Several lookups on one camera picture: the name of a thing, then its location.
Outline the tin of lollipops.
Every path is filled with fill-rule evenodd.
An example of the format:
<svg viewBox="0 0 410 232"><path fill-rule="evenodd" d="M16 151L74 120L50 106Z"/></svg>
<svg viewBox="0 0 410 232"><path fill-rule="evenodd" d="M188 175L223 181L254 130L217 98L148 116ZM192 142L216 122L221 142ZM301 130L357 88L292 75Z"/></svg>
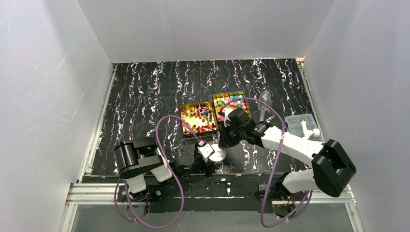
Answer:
<svg viewBox="0 0 410 232"><path fill-rule="evenodd" d="M212 136L218 132L214 105L211 101L182 105L180 113L181 118L198 138Z"/></svg>

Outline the clear round jar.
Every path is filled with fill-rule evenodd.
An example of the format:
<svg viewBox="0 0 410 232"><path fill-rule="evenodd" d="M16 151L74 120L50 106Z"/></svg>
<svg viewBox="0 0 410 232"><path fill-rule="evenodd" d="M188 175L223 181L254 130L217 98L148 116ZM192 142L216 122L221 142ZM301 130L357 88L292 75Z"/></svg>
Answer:
<svg viewBox="0 0 410 232"><path fill-rule="evenodd" d="M211 161L209 166L210 166L211 170L217 170L217 169L220 169L223 166L223 163L221 163L221 162L212 162Z"/></svg>

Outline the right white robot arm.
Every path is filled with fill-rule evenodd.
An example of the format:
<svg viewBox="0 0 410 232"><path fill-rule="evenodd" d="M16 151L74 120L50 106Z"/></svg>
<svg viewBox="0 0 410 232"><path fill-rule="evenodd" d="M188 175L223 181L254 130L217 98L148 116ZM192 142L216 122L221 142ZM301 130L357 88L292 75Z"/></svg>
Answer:
<svg viewBox="0 0 410 232"><path fill-rule="evenodd" d="M247 141L284 153L308 166L307 170L286 172L271 184L270 191L282 198L311 190L339 197L357 172L342 145L335 140L312 141L283 132L265 121L255 123L242 108L225 108L222 115L224 121L219 124L221 148Z"/></svg>

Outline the tin of star candies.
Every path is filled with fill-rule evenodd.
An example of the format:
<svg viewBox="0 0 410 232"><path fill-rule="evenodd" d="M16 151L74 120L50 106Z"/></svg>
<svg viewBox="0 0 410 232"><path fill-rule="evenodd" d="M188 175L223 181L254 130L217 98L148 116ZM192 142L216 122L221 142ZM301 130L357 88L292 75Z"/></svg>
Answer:
<svg viewBox="0 0 410 232"><path fill-rule="evenodd" d="M224 108L230 108L232 110L243 109L248 116L251 117L249 104L245 99L241 99L243 97L245 97L245 93L241 90L213 94L212 99L217 121L224 121L224 116L222 113Z"/></svg>

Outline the round white jar lid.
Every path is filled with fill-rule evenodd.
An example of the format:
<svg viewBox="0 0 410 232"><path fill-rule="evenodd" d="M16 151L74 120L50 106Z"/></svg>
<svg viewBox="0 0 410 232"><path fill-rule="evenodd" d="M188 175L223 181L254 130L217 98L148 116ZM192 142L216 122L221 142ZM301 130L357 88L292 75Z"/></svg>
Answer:
<svg viewBox="0 0 410 232"><path fill-rule="evenodd" d="M218 144L212 144L212 149L214 153L212 153L208 159L211 160L213 163L221 163L226 157L226 152L224 149L220 148Z"/></svg>

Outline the clear plastic scoop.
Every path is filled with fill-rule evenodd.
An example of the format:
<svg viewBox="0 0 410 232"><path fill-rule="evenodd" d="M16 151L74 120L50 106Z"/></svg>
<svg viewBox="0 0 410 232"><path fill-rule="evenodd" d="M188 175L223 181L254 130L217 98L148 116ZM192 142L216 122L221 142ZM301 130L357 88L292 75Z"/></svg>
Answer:
<svg viewBox="0 0 410 232"><path fill-rule="evenodd" d="M271 104L272 95L269 91L264 90L259 95L259 102L258 102L258 111L259 111L259 118L257 122L265 120L265 114L268 111L268 106Z"/></svg>

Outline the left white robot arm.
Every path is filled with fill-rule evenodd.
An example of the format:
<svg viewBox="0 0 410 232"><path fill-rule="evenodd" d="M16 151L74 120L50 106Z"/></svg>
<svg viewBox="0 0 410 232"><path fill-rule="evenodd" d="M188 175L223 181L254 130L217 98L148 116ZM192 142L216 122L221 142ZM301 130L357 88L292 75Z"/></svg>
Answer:
<svg viewBox="0 0 410 232"><path fill-rule="evenodd" d="M161 153L153 137L120 142L114 148L118 176L126 182L128 193L138 194L147 189L144 174L151 173L158 182L173 177L168 159Z"/></svg>

